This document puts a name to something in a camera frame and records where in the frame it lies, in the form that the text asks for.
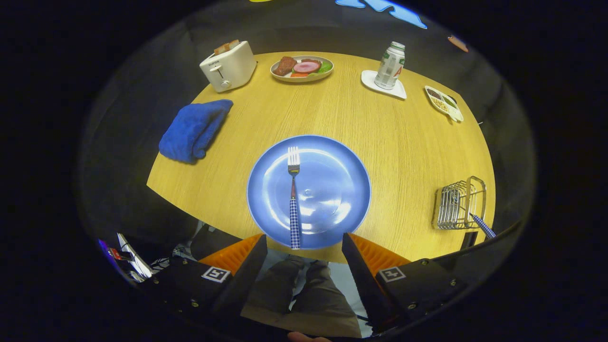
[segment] black background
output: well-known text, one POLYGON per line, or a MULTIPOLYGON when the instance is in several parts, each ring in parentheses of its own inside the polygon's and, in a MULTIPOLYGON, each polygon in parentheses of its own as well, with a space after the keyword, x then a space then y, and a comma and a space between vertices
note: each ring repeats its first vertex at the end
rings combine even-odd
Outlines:
MULTIPOLYGON (((599 176, 605 113, 598 109, 605 73, 598 63, 599 18, 605 9, 533 1, 404 5, 466 37, 508 75, 530 115, 541 167, 528 228, 502 269, 404 340, 588 339, 600 329, 599 316, 585 315, 601 297, 592 290, 593 273, 583 270, 591 264, 599 271, 592 254, 599 251, 599 236, 592 232, 601 226, 593 220, 593 203, 601 203, 596 194, 605 187, 599 176)), ((6 42, 14 57, 7 62, 6 98, 16 101, 5 112, 5 252, 9 270, 17 271, 5 275, 15 285, 6 293, 11 340, 207 339, 126 285, 84 234, 71 188, 78 135, 96 92, 145 40, 201 6, 112 0, 6 8, 6 42)))

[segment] metal rack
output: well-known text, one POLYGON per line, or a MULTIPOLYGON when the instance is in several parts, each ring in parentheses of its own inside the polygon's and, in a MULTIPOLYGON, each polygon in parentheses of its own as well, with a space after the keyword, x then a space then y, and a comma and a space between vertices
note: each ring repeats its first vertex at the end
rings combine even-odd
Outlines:
POLYGON ((479 228, 470 214, 482 220, 486 214, 486 183, 470 176, 466 181, 458 181, 436 191, 433 227, 436 229, 479 228))

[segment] toaster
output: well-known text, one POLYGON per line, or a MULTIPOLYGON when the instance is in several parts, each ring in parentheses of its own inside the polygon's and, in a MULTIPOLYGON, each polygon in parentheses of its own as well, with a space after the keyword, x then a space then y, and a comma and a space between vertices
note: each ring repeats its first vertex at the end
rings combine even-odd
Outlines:
POLYGON ((199 67, 216 92, 238 88, 247 83, 257 62, 248 41, 241 41, 230 51, 213 53, 199 67))

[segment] ham slice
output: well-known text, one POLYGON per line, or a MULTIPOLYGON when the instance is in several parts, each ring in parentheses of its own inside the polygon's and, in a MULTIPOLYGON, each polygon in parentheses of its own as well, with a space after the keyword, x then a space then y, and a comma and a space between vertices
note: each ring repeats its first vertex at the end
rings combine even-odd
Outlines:
POLYGON ((319 65, 318 63, 313 62, 313 61, 303 61, 301 63, 294 65, 295 72, 304 72, 306 74, 315 72, 315 71, 319 70, 319 68, 321 68, 321 65, 319 65))
POLYGON ((304 58, 302 61, 313 61, 313 62, 317 63, 319 66, 321 66, 321 62, 320 61, 312 60, 310 58, 304 58))

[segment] blue sticker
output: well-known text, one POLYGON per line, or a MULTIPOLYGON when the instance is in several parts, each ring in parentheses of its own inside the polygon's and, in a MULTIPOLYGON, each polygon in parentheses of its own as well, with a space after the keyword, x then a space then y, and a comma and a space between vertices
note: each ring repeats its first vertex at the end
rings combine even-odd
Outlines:
MULTIPOLYGON (((363 1, 367 2, 367 4, 371 8, 373 8, 374 11, 376 11, 376 12, 382 12, 389 7, 393 7, 393 10, 389 12, 390 15, 394 16, 397 19, 407 21, 408 23, 416 25, 423 29, 427 28, 427 26, 425 24, 423 24, 423 22, 420 20, 420 17, 416 13, 410 11, 409 9, 401 7, 398 4, 394 4, 387 0, 363 0, 363 1)), ((356 9, 365 8, 365 4, 361 3, 361 1, 359 1, 359 0, 336 0, 336 4, 342 5, 342 6, 354 7, 356 9)))

